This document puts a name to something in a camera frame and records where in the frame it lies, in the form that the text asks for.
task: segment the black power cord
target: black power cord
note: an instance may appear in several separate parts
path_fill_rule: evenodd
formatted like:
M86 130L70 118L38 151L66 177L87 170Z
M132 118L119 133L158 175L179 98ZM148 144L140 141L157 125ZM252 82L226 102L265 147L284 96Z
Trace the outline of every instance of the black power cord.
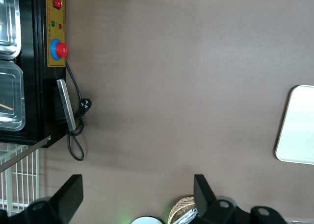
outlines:
M82 99L82 95L80 93L79 87L77 82L75 81L75 78L73 76L73 73L70 69L70 66L68 64L68 62L66 62L66 67L67 70L70 74L70 77L74 83L74 86L76 88L76 91L78 93L78 100L79 100L79 108L78 108L78 112L77 114L74 116L74 120L75 122L78 122L78 126L77 128L70 132L69 130L67 130L67 135L68 135L68 149L69 149L69 153L70 155L77 161L82 161L84 159L84 150L82 148L82 146L80 145L80 143L77 140L77 136L81 135L84 131L84 122L82 119L82 116L85 115L85 113L90 109L90 107L92 106L92 102L90 99ZM72 148L71 148L71 138L73 138L73 140L75 141L76 145L78 146L78 149L81 152L81 158L78 158L74 155Z

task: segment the metal bracket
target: metal bracket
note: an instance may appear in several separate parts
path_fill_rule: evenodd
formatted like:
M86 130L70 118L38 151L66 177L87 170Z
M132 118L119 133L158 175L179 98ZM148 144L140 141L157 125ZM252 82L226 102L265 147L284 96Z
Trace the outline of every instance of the metal bracket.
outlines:
M71 107L70 97L67 89L67 84L63 79L57 79L58 89L61 96L61 101L65 113L65 118L68 123L69 131L72 132L76 129L75 119Z
M0 165L0 173L5 171L6 169L10 168L15 163L19 162L21 159L24 159L29 154L33 153L35 150L41 148L51 139L51 136L46 137L45 139L41 140L40 142L36 143L34 146L29 146L28 149L24 150L22 153L16 155L14 158L4 162Z

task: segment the white board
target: white board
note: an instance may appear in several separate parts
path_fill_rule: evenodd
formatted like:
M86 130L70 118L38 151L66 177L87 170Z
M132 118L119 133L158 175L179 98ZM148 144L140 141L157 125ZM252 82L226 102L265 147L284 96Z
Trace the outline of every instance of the white board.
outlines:
M282 161L314 164L314 86L293 89L276 156Z

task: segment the wire shelf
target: wire shelf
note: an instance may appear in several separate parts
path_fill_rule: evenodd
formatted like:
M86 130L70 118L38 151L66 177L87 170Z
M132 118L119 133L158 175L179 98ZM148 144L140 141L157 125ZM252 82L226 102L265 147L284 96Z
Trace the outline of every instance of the wire shelf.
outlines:
M0 143L0 164L26 151L29 146ZM0 175L0 209L9 216L39 199L39 150L29 154Z

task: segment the yellow control panel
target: yellow control panel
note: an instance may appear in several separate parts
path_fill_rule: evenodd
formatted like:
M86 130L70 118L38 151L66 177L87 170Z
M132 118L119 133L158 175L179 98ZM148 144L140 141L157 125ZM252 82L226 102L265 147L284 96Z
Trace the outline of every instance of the yellow control panel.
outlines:
M46 0L48 67L65 67L66 64L65 5L65 0Z

